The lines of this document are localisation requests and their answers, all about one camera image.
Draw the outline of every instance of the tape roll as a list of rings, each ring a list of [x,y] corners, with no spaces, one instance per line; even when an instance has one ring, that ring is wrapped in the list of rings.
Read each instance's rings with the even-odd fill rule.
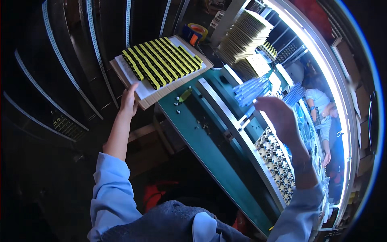
[[[196,33],[199,33],[202,35],[202,38],[200,39],[200,41],[205,40],[205,38],[208,34],[208,30],[205,27],[203,27],[199,24],[193,24],[193,23],[188,24],[188,27],[190,29],[192,29],[193,31],[195,31]]]

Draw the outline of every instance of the forearm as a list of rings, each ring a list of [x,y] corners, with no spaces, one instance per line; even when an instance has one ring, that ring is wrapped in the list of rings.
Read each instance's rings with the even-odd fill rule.
[[[309,99],[307,100],[307,103],[308,103],[308,106],[309,106],[309,107],[313,107],[313,106],[314,106],[314,100],[311,99],[311,98],[309,98]]]
[[[104,147],[104,153],[125,161],[131,119],[125,112],[121,110],[118,112]]]
[[[318,184],[317,175],[305,146],[298,139],[289,148],[293,156],[296,188],[302,190],[316,186]]]
[[[330,154],[330,148],[329,148],[329,141],[328,140],[323,140],[322,141],[322,146],[324,148],[325,154]]]

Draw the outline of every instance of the cardboard sheet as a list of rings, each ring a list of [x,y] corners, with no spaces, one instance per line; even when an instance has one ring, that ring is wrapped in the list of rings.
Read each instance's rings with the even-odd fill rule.
[[[129,88],[132,84],[139,82],[139,87],[136,89],[135,92],[135,99],[143,110],[147,109],[148,107],[156,103],[158,100],[160,100],[162,97],[172,92],[176,88],[180,87],[184,83],[187,83],[188,81],[199,76],[200,74],[214,66],[207,58],[204,57],[204,55],[202,55],[194,47],[190,46],[179,36],[175,35],[170,37],[169,39],[176,47],[182,46],[192,56],[198,55],[203,60],[202,68],[182,78],[179,78],[176,81],[173,81],[172,83],[167,84],[166,86],[161,87],[158,90],[155,90],[147,79],[144,79],[143,81],[138,80],[130,66],[127,64],[127,62],[121,55],[115,57],[114,60],[110,61],[110,65],[113,67],[114,71],[116,72],[116,74],[118,75],[121,82],[126,88]]]

